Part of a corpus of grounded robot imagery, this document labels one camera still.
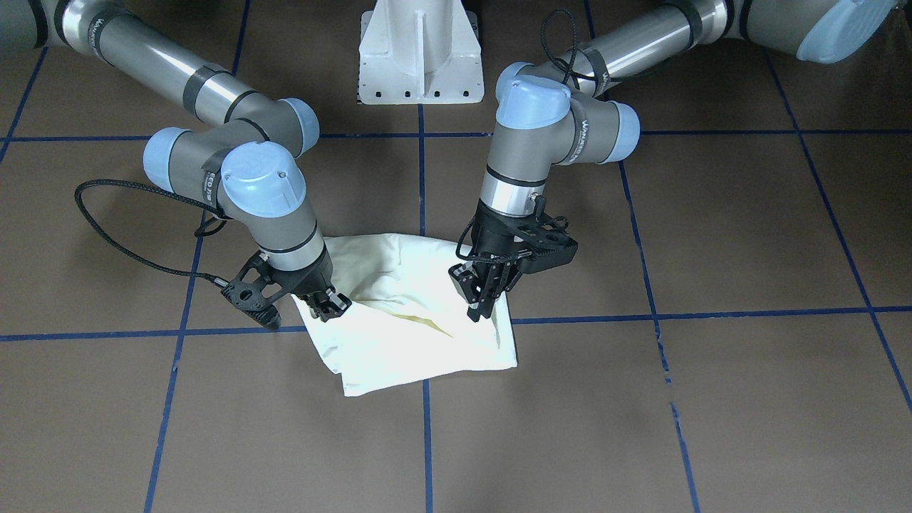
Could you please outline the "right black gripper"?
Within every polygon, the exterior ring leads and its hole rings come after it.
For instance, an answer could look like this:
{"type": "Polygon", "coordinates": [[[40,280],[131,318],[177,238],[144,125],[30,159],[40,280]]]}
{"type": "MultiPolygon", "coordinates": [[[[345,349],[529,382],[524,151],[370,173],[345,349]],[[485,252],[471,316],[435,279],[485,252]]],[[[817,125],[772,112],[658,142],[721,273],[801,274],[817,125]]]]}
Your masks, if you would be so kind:
{"type": "Polygon", "coordinates": [[[332,284],[333,265],[324,249],[312,264],[296,271],[282,272],[282,289],[303,299],[311,317],[323,323],[339,318],[351,307],[352,301],[336,292],[332,284]]]}

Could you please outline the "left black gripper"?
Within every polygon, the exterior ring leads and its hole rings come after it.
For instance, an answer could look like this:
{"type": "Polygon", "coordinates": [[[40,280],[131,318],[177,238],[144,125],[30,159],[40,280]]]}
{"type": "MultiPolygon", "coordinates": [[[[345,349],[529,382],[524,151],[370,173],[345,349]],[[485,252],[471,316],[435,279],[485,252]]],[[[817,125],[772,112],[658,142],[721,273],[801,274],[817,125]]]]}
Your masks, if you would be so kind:
{"type": "Polygon", "coordinates": [[[496,300],[521,275],[543,270],[543,205],[537,202],[533,213],[509,217],[479,202],[467,233],[467,263],[450,267],[447,275],[469,305],[467,315],[478,322],[491,318],[496,300]]]}

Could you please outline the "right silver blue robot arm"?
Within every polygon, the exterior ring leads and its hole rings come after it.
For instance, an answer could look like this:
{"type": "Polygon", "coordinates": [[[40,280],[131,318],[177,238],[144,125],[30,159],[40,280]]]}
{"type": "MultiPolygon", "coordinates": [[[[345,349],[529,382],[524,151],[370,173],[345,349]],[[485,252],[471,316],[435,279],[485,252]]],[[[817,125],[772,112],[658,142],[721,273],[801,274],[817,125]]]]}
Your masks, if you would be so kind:
{"type": "Polygon", "coordinates": [[[286,295],[305,302],[320,321],[348,310],[351,300],[333,286],[331,256],[296,164],[320,137],[309,104],[271,100],[157,32],[120,1],[4,1],[2,54],[46,46],[95,56],[209,125],[205,133],[162,129],[142,157],[150,192],[211,214],[197,236],[234,220],[257,244],[234,279],[193,276],[217,286],[267,329],[282,325],[276,300],[286,295]]]}

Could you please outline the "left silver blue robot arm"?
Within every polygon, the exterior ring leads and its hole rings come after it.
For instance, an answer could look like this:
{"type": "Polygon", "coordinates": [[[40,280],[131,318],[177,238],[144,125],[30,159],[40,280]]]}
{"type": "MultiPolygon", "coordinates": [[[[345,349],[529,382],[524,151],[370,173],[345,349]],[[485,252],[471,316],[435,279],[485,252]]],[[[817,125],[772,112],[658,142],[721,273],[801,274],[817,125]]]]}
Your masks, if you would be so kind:
{"type": "Polygon", "coordinates": [[[540,65],[499,75],[499,103],[470,249],[450,267],[471,321],[489,318],[524,275],[567,265],[579,244],[545,212],[556,166],[628,158],[641,139],[635,110],[602,100],[609,88],[700,45],[738,38],[801,61],[834,63],[860,49],[895,1],[665,1],[611,33],[575,41],[540,65]]]}

